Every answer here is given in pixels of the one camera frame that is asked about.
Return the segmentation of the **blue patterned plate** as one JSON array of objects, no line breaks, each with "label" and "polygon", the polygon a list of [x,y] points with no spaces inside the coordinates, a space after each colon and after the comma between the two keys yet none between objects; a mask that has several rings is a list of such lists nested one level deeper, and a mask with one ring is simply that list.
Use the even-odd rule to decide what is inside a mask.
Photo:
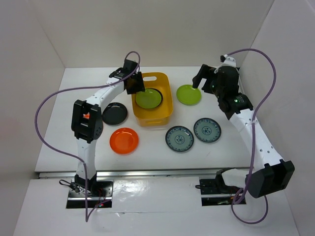
[{"label": "blue patterned plate", "polygon": [[175,152],[187,152],[194,144],[194,136],[188,128],[177,125],[166,132],[165,142]]},{"label": "blue patterned plate", "polygon": [[211,118],[200,118],[193,126],[195,136],[204,143],[215,143],[221,137],[220,125]]}]

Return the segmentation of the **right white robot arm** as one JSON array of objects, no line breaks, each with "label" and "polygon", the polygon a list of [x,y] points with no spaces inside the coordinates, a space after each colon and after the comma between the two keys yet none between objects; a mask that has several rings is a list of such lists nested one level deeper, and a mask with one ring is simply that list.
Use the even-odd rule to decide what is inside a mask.
[{"label": "right white robot arm", "polygon": [[214,68],[202,65],[192,79],[198,88],[202,79],[205,93],[213,94],[219,108],[241,135],[251,156],[250,171],[245,175],[244,189],[254,198],[260,198],[286,189],[295,166],[285,161],[275,150],[256,117],[249,98],[239,92],[239,71],[233,66]]}]

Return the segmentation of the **black plate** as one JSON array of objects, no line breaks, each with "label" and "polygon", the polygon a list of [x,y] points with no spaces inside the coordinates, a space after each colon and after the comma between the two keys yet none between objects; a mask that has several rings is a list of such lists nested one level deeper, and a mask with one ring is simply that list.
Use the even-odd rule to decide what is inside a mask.
[{"label": "black plate", "polygon": [[117,126],[123,123],[128,116],[127,108],[119,102],[110,103],[102,113],[102,120],[110,126]]},{"label": "black plate", "polygon": [[160,103],[163,100],[162,93],[155,88],[149,88],[148,91],[148,101],[149,101],[149,107],[155,108],[160,105]]}]

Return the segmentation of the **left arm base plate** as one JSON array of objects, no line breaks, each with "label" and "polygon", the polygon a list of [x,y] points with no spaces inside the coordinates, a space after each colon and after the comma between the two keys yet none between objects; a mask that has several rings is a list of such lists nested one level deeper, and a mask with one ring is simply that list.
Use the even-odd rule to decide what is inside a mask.
[{"label": "left arm base plate", "polygon": [[66,208],[85,208],[85,193],[87,193],[88,208],[111,208],[113,196],[113,181],[97,181],[96,185],[86,192],[85,188],[74,181],[59,180],[59,184],[69,188]]}]

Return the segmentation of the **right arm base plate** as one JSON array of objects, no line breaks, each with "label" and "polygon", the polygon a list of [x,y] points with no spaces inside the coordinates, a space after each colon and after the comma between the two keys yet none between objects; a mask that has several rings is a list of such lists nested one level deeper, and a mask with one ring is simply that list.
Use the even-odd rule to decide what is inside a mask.
[{"label": "right arm base plate", "polygon": [[222,174],[231,168],[225,168],[216,172],[215,177],[200,179],[195,186],[200,190],[202,206],[227,206],[232,204],[234,195],[240,189],[236,186],[227,186]]}]

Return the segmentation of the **green plate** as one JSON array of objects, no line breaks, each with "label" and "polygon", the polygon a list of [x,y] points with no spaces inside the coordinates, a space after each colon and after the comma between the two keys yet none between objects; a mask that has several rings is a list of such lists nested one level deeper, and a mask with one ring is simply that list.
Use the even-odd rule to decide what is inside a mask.
[{"label": "green plate", "polygon": [[162,102],[162,95],[157,89],[148,88],[136,94],[135,102],[143,109],[154,109]]},{"label": "green plate", "polygon": [[192,85],[182,85],[176,91],[176,97],[184,105],[196,105],[201,100],[201,92]]}]

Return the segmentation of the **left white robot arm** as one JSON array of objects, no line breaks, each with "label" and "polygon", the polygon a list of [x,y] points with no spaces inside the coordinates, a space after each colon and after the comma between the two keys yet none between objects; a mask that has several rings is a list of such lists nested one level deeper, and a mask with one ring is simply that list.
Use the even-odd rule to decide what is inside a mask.
[{"label": "left white robot arm", "polygon": [[97,139],[103,132],[103,111],[124,91],[127,94],[135,94],[145,90],[140,71],[123,80],[128,74],[129,71],[121,68],[115,70],[108,77],[106,87],[98,89],[85,100],[74,102],[71,130],[77,139],[79,157],[74,181],[86,196],[92,196],[97,191],[95,149]]}]

